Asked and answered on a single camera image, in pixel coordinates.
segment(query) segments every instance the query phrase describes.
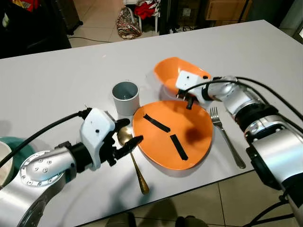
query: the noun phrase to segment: white bowl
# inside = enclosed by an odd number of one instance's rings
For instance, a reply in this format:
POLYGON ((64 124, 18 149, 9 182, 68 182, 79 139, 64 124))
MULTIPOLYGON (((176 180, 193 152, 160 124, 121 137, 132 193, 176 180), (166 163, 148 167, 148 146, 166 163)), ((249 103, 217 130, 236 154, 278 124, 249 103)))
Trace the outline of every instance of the white bowl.
MULTIPOLYGON (((11 152, 10 147, 0 141, 0 160, 11 152)), ((0 168, 0 186, 5 186, 11 179, 14 172, 13 158, 0 168)))

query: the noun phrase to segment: white table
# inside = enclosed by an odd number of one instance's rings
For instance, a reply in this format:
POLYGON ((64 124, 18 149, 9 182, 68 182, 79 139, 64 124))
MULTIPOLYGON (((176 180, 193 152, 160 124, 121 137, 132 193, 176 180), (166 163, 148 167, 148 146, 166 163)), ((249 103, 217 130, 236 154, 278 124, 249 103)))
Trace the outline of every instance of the white table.
MULTIPOLYGON (((112 86, 125 79, 140 87, 141 105, 157 101, 152 71, 159 61, 178 56, 213 76, 234 75, 264 82, 303 112, 303 46, 266 21, 213 27, 113 44, 45 52, 0 60, 0 136, 25 138, 84 105, 117 117, 112 86)), ((279 101, 260 89, 280 112, 299 123, 279 101)), ((150 187, 143 196, 131 158, 85 171, 47 205, 40 227, 72 227, 192 190, 252 170, 243 133, 225 112, 220 117, 247 168, 239 169, 219 131, 206 159, 186 171, 169 171, 138 149, 135 159, 150 187)), ((82 120, 64 123, 35 140, 39 150, 79 140, 82 120)))

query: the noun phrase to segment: red cloth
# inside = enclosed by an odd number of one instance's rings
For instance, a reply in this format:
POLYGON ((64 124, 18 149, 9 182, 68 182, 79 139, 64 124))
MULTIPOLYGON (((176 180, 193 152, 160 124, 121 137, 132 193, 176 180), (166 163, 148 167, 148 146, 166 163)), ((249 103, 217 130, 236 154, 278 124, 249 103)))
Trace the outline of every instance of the red cloth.
POLYGON ((142 20, 144 20, 147 17, 151 17, 156 9, 156 8, 149 9, 149 7, 152 6, 153 4, 155 3, 153 2, 151 4, 147 4, 145 2, 140 6, 136 6, 136 8, 134 8, 135 15, 141 17, 142 20))
POLYGON ((40 6, 40 0, 20 0, 23 7, 30 12, 33 12, 34 9, 37 9, 40 6))

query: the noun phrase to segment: patterned bag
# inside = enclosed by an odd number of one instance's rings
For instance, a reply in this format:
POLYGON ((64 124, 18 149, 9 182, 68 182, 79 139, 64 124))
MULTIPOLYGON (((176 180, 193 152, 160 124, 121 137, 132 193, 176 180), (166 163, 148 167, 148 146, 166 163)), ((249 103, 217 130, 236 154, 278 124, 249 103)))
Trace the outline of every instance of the patterned bag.
POLYGON ((121 9, 117 20, 118 34, 123 39, 135 39, 142 33, 139 27, 138 19, 134 18, 130 8, 121 9))

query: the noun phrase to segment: black tape strip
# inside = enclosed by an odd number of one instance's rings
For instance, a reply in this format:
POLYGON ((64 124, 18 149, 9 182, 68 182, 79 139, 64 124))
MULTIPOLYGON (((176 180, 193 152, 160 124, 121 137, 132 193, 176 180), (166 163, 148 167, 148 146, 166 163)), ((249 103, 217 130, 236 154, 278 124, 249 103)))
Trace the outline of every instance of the black tape strip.
POLYGON ((146 120, 148 120, 150 123, 152 123, 153 125, 157 126, 159 129, 165 131, 165 132, 170 132, 170 128, 165 126, 164 124, 161 124, 159 121, 151 118, 149 115, 144 115, 144 117, 146 120))
POLYGON ((186 155, 183 147, 181 146, 181 144, 180 144, 177 136, 175 134, 173 134, 173 135, 170 136, 170 138, 171 138, 172 142, 174 143, 174 145, 175 145, 175 147, 176 147, 176 149, 177 149, 177 151, 178 151, 181 159, 182 160, 188 160, 188 156, 186 155))

